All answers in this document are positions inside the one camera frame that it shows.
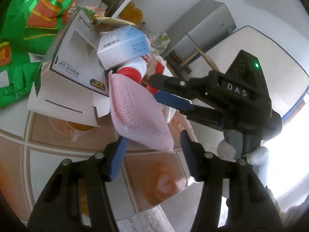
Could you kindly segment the white strawberry milk bottle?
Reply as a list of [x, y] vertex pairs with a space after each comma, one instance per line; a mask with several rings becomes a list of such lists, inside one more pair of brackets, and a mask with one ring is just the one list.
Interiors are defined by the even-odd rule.
[[163, 74], [165, 66], [158, 60], [151, 57], [150, 54], [136, 57], [117, 67], [117, 74], [124, 75], [138, 84], [143, 84], [143, 79], [147, 71], [153, 71], [154, 74]]

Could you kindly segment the pink bubble wrap pouch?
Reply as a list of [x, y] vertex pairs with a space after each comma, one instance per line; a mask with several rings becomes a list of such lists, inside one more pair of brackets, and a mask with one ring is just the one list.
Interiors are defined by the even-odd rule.
[[142, 85], [125, 75], [108, 74], [110, 114], [119, 135], [149, 149], [173, 152], [168, 123], [175, 109], [157, 102]]

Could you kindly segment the green snack bag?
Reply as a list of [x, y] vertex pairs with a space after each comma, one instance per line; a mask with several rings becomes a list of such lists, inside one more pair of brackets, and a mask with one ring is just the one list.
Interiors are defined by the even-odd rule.
[[27, 95], [76, 0], [1, 0], [1, 107]]

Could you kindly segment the wooden chair dark seat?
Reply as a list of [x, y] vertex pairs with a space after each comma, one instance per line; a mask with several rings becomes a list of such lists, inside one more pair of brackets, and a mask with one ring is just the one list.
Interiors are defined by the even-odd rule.
[[219, 71], [216, 63], [200, 48], [188, 35], [177, 42], [166, 55], [166, 59], [175, 75], [179, 78], [188, 78], [192, 72], [190, 64], [202, 58], [211, 70]]

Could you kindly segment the white mattress blue trim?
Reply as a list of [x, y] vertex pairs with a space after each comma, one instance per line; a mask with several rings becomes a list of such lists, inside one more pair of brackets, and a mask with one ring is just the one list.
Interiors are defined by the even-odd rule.
[[206, 51], [221, 72], [226, 72], [240, 50], [257, 57], [263, 70], [272, 107], [283, 126], [297, 115], [299, 101], [308, 88], [308, 74], [274, 40], [259, 30], [244, 26]]

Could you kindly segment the patterned tablecloth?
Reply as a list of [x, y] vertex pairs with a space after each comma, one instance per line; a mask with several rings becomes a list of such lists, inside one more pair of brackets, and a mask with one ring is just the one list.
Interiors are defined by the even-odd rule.
[[185, 190], [190, 176], [180, 147], [180, 132], [194, 137], [190, 123], [176, 112], [169, 123], [158, 113], [154, 96], [132, 79], [110, 73], [112, 113], [99, 127], [72, 128], [64, 120], [31, 113], [23, 105], [1, 111], [1, 231], [8, 218], [27, 221], [49, 180], [48, 205], [68, 200], [79, 185], [85, 202], [101, 201], [87, 189], [107, 186], [107, 195], [122, 219], [146, 211]]

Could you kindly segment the grey refrigerator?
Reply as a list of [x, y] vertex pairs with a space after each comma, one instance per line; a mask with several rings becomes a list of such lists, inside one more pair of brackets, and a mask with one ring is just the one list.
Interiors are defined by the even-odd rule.
[[194, 47], [207, 51], [236, 29], [228, 7], [214, 0], [200, 0], [166, 31], [171, 42], [162, 57], [175, 52], [185, 60], [194, 52]]

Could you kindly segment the white blue small box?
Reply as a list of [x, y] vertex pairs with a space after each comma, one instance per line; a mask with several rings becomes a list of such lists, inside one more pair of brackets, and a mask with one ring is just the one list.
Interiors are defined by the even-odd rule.
[[105, 70], [150, 53], [146, 35], [126, 25], [101, 35], [97, 56]]

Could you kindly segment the yellow plastic bag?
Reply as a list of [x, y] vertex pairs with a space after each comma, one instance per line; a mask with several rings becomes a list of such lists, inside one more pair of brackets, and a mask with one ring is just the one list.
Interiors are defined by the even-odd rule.
[[119, 14], [120, 19], [130, 21], [134, 24], [139, 24], [143, 21], [142, 10], [135, 7], [133, 2], [129, 2], [128, 5]]

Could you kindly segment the white cardboard box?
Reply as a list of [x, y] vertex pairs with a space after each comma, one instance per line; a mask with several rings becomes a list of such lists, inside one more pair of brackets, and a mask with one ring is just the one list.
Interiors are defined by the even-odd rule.
[[28, 108], [38, 114], [88, 126], [110, 112], [108, 81], [97, 56], [99, 33], [77, 9], [55, 36], [32, 86]]

